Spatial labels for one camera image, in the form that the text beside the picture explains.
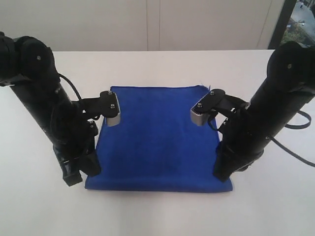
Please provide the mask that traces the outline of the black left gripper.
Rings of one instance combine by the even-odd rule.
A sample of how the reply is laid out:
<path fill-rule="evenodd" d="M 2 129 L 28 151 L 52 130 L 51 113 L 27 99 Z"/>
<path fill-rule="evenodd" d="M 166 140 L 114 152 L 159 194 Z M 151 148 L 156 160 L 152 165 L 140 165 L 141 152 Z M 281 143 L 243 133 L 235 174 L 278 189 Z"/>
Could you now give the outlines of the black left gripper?
<path fill-rule="evenodd" d="M 101 173 L 97 127 L 84 117 L 82 100 L 64 91 L 50 47 L 31 36 L 9 38 L 8 85 L 52 142 L 67 186 L 83 181 L 80 172 Z"/>

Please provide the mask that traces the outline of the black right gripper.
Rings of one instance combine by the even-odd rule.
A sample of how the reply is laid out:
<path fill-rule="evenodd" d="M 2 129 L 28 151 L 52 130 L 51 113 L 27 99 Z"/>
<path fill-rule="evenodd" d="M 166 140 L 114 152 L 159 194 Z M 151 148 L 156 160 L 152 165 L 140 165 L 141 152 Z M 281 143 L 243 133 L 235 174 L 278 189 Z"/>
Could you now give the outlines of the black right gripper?
<path fill-rule="evenodd" d="M 270 139 L 315 96 L 315 49 L 288 42 L 267 63 L 266 79 L 247 109 L 228 119 L 216 148 L 213 176 L 226 182 L 243 172 L 263 153 Z"/>

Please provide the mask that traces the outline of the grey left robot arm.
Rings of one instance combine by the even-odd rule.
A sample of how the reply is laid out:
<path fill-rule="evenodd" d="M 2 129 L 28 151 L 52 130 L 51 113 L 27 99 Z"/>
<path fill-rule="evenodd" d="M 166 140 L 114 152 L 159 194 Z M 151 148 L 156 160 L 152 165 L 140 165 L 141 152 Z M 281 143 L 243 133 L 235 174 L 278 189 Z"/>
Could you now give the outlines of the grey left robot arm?
<path fill-rule="evenodd" d="M 53 145 L 68 186 L 101 173 L 95 151 L 96 124 L 61 85 L 52 50 L 40 40 L 0 34 L 0 85 L 9 86 Z"/>

